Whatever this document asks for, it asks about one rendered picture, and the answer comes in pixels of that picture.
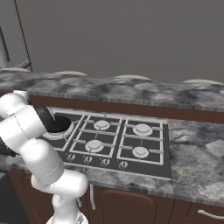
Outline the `pale round stool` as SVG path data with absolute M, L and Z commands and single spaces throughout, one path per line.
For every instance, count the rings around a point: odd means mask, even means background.
M 215 81 L 215 80 L 202 80 L 202 79 L 185 80 L 184 82 L 187 82 L 187 83 L 203 83 L 203 84 L 224 85 L 223 83 Z
M 20 67 L 6 67 L 6 68 L 2 68 L 1 71 L 30 72 L 28 69 L 20 68 Z
M 55 74 L 68 74 L 68 75 L 87 76 L 85 73 L 77 72 L 77 71 L 61 71 L 61 72 L 56 72 Z
M 150 78 L 136 75 L 136 74 L 123 74 L 123 75 L 117 75 L 115 78 L 119 79 L 138 79 L 138 80 L 150 80 Z

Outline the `brown island counter panel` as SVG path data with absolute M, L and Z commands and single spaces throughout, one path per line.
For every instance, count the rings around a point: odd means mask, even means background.
M 32 104 L 63 109 L 80 109 L 96 112 L 118 113 L 136 116 L 153 116 L 160 118 L 224 124 L 224 108 L 204 107 L 186 102 L 128 100 L 126 98 L 85 96 L 84 94 L 66 94 L 65 92 L 31 90 L 28 87 L 0 87 L 0 96 L 14 90 L 27 91 Z

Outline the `brown drawer front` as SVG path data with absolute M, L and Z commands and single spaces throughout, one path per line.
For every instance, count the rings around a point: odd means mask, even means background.
M 204 210 L 210 214 L 224 216 L 224 207 L 210 206 L 184 200 L 175 200 L 169 224 L 224 224 L 224 220 L 216 220 L 199 214 Z

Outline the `grey fridge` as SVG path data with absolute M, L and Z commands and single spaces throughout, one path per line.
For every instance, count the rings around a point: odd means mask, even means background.
M 0 69 L 32 70 L 15 0 L 0 0 Z

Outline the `brown arched cupboard door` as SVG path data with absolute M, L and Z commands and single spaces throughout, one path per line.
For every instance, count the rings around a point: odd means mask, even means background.
M 94 187 L 91 224 L 169 224 L 174 199 Z

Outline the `black gas hob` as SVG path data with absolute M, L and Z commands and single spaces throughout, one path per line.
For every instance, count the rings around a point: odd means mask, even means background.
M 68 108 L 53 108 L 52 112 L 71 121 L 68 130 L 43 135 L 66 165 L 164 180 L 172 178 L 165 119 Z M 75 159 L 68 161 L 72 153 Z M 84 162 L 86 156 L 93 158 L 90 164 Z M 108 166 L 102 165 L 104 158 L 109 159 Z M 119 167 L 122 161 L 128 163 L 126 169 Z

